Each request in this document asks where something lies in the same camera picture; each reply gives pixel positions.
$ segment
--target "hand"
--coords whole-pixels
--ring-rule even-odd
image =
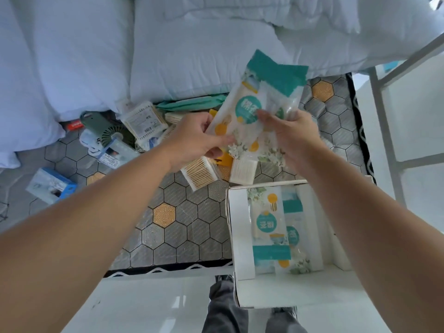
[[[233,144],[236,140],[232,135],[209,135],[205,130],[213,120],[208,112],[190,113],[185,115],[173,133],[158,147],[167,150],[171,171],[178,171],[189,162],[201,156],[219,157],[219,147]]]
[[[305,176],[310,152],[328,150],[310,113],[297,110],[293,121],[281,120],[263,110],[258,110],[257,114],[265,127],[275,131],[279,147],[285,152],[287,165],[302,176]]]

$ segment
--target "left hand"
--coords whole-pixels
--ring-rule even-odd
[[[208,112],[187,114],[168,139],[158,146],[166,150],[171,171],[176,172],[203,155],[219,157],[222,155],[219,147],[231,145],[236,141],[232,135],[205,134],[212,120],[213,116]]]

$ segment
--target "shoe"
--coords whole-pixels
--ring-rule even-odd
[[[271,314],[286,312],[297,320],[297,307],[274,307],[271,309]]]
[[[234,283],[234,278],[230,274],[220,274],[220,275],[216,276],[216,283],[218,281],[230,281],[230,282]]]

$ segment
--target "green fan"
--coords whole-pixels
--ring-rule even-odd
[[[113,138],[117,138],[134,148],[136,139],[131,132],[124,125],[110,123],[100,112],[85,111],[81,114],[80,121],[88,130],[97,135],[103,147],[106,147]]]

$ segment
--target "blue box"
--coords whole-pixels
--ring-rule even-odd
[[[75,192],[77,183],[65,178],[51,168],[39,168],[31,179],[26,191],[47,204],[67,198]]]

